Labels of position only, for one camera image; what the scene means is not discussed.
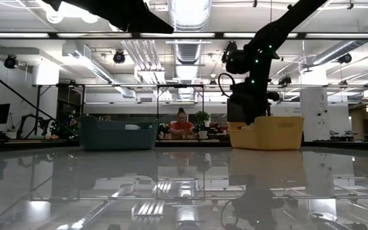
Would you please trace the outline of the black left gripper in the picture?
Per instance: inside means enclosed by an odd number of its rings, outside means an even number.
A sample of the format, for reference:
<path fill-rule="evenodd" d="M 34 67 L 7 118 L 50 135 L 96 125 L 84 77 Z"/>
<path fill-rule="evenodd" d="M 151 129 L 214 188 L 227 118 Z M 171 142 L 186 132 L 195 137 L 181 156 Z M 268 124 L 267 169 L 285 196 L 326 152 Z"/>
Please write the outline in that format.
<path fill-rule="evenodd" d="M 42 8 L 53 24 L 64 18 L 80 18 L 88 24 L 105 19 L 129 33 L 174 32 L 174 28 L 153 14 L 143 0 L 42 0 Z"/>

